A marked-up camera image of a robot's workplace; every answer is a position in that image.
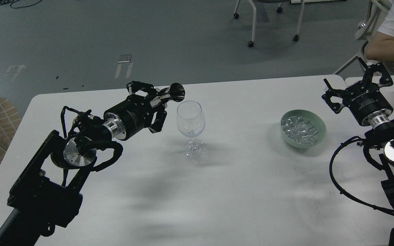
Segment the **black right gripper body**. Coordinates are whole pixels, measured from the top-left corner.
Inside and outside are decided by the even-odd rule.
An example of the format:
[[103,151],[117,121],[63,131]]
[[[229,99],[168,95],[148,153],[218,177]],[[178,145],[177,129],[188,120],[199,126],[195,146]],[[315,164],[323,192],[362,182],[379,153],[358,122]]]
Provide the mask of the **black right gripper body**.
[[393,107],[380,92],[378,84],[353,84],[345,89],[348,95],[342,100],[360,126],[369,126],[372,114],[390,116]]

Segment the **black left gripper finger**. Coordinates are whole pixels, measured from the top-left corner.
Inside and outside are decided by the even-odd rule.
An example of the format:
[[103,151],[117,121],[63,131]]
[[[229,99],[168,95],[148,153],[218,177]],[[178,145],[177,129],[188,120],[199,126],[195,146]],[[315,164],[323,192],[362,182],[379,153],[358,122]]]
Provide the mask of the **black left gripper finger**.
[[143,83],[140,81],[131,81],[126,85],[127,91],[129,92],[129,96],[126,98],[126,102],[134,103],[137,99],[134,99],[136,92],[142,91],[147,93],[147,99],[143,97],[143,101],[148,101],[149,103],[165,103],[165,101],[161,98],[160,89],[155,88],[154,85]]
[[161,132],[167,116],[167,103],[162,101],[151,101],[149,105],[150,110],[148,113],[148,129],[151,133]]

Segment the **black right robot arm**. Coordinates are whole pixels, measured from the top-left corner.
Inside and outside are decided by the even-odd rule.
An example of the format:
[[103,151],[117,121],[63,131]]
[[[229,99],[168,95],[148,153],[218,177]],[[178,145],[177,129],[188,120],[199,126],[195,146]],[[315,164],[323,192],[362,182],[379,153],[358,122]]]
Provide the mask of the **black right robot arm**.
[[[322,100],[335,114],[339,114],[342,109],[347,108],[358,125],[371,127],[371,129],[364,134],[364,138],[353,136],[339,145],[330,158],[330,180],[341,195],[394,217],[394,173],[392,171],[394,168],[394,119],[389,119],[393,107],[380,91],[381,88],[392,86],[393,80],[381,62],[368,65],[358,56],[355,56],[355,59],[364,69],[361,80],[345,89],[335,89],[327,79],[324,79],[326,90],[322,95]],[[334,160],[343,148],[352,143],[357,143],[363,148],[363,156],[369,164],[377,170],[385,172],[387,178],[381,181],[381,187],[391,206],[390,209],[356,198],[343,189],[335,179],[333,174]]]

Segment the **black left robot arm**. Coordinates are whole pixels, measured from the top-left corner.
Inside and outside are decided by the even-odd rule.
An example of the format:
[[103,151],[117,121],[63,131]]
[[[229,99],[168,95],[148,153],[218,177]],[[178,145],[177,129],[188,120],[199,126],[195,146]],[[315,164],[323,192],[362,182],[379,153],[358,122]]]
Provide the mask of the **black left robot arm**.
[[120,159],[119,141],[144,128],[160,132],[168,101],[185,96],[178,83],[161,89],[132,81],[127,90],[129,95],[102,117],[62,108],[63,134],[50,132],[9,191],[7,204],[13,210],[0,227],[0,246],[34,246],[56,227],[67,227],[79,213],[89,175]]

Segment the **person forearm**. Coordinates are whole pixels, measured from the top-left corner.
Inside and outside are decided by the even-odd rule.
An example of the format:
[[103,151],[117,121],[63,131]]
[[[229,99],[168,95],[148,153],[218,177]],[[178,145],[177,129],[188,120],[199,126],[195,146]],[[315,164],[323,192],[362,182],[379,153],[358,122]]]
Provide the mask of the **person forearm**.
[[365,48],[365,56],[369,60],[394,63],[394,37],[376,32]]

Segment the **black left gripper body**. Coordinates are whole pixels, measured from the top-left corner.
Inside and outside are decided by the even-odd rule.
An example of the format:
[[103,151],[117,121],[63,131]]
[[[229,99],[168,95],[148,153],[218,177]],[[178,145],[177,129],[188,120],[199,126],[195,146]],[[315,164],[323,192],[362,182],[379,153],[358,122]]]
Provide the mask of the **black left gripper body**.
[[143,96],[132,96],[137,101],[128,103],[125,99],[104,112],[105,125],[111,129],[113,138],[126,141],[142,129],[148,128],[149,102],[143,101]]

